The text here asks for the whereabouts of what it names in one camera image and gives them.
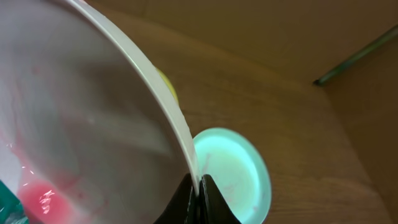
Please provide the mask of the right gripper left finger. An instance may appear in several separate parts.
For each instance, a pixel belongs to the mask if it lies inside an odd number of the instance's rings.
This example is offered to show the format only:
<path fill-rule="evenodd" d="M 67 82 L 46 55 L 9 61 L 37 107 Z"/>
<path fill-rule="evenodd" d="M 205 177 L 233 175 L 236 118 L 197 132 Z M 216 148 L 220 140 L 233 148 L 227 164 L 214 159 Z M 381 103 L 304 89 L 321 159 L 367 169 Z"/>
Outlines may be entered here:
<path fill-rule="evenodd" d="M 196 224 L 197 196 L 190 174 L 184 176 L 169 204 L 154 224 Z"/>

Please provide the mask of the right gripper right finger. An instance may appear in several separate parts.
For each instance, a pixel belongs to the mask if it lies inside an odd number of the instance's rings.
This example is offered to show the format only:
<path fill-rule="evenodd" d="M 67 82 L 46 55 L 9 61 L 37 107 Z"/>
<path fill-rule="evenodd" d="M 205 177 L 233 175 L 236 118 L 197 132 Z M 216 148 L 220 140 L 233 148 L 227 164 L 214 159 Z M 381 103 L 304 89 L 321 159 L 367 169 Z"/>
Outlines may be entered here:
<path fill-rule="evenodd" d="M 211 175 L 205 174 L 200 181 L 200 224 L 241 224 L 230 210 Z"/>

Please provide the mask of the light blue plate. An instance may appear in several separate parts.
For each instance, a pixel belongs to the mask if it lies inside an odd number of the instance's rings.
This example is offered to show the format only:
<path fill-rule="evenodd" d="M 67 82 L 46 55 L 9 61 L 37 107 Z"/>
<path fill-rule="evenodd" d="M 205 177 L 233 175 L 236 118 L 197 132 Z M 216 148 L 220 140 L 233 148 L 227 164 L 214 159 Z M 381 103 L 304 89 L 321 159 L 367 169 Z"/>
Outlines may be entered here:
<path fill-rule="evenodd" d="M 243 135 L 206 129 L 193 138 L 202 175 L 210 175 L 235 217 L 245 224 L 266 221 L 272 202 L 271 178 L 262 156 Z"/>

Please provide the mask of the pink-white plate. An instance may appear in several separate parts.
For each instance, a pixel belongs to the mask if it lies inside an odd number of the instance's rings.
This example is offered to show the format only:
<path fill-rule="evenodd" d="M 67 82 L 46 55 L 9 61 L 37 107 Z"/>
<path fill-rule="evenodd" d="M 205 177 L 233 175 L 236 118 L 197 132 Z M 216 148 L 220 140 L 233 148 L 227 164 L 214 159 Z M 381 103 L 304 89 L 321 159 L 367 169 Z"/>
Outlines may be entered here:
<path fill-rule="evenodd" d="M 1 2 L 1 182 L 29 223 L 154 223 L 187 122 L 143 51 L 84 1 Z"/>

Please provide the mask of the yellow-green plate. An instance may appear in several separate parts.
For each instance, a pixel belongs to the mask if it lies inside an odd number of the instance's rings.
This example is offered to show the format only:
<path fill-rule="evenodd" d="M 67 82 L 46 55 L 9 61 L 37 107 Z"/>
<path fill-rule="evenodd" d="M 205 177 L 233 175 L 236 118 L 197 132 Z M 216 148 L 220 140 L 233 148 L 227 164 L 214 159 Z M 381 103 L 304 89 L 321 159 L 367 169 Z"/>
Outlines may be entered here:
<path fill-rule="evenodd" d="M 168 89 L 170 90 L 170 92 L 173 95 L 173 98 L 175 99 L 177 104 L 179 104 L 177 93 L 175 91 L 174 86 L 170 82 L 170 80 L 167 78 L 167 76 L 160 69 L 156 68 L 156 70 L 159 73 L 159 75 L 161 76 L 161 78 L 163 79 L 163 81 L 165 82 L 165 84 L 167 85 Z"/>

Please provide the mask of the teal plastic tray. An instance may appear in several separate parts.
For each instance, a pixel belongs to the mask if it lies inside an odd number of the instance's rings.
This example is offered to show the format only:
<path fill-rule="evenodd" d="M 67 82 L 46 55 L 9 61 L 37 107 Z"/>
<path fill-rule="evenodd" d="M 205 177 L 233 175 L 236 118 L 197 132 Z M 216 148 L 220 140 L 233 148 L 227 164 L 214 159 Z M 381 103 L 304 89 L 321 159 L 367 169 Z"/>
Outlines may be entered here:
<path fill-rule="evenodd" d="M 0 187 L 1 224 L 29 224 L 29 219 L 19 199 L 3 182 L 0 183 Z"/>

